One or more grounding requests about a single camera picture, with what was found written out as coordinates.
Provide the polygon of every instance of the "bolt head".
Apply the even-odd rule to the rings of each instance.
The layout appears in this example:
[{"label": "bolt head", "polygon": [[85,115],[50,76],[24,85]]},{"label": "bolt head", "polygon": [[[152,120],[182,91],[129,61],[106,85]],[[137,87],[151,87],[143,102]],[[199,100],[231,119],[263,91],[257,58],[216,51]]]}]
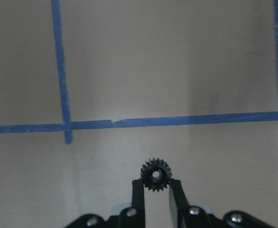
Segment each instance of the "bolt head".
[{"label": "bolt head", "polygon": [[190,207],[188,211],[191,215],[198,215],[200,213],[199,207]]},{"label": "bolt head", "polygon": [[129,209],[127,210],[127,212],[126,212],[126,215],[127,215],[128,217],[133,217],[133,216],[135,216],[136,214],[137,214],[137,210],[134,209],[134,208],[129,208]]},{"label": "bolt head", "polygon": [[89,218],[87,220],[86,224],[88,227],[92,227],[92,226],[96,225],[97,223],[98,223],[98,218],[96,216],[92,216],[91,218]]},{"label": "bolt head", "polygon": [[231,221],[235,223],[241,223],[243,220],[241,214],[232,214],[231,215]]}]

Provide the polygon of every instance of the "white wall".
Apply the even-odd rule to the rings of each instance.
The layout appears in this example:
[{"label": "white wall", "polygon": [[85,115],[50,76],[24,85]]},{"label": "white wall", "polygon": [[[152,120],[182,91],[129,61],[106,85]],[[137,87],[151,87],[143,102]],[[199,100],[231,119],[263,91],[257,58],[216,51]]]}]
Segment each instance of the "white wall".
[{"label": "white wall", "polygon": [[[278,110],[271,0],[60,5],[73,121]],[[0,0],[0,125],[61,122],[50,1]],[[215,215],[278,227],[278,122],[262,122],[0,135],[0,228],[107,217],[152,157]],[[146,213],[171,227],[168,191]]]}]

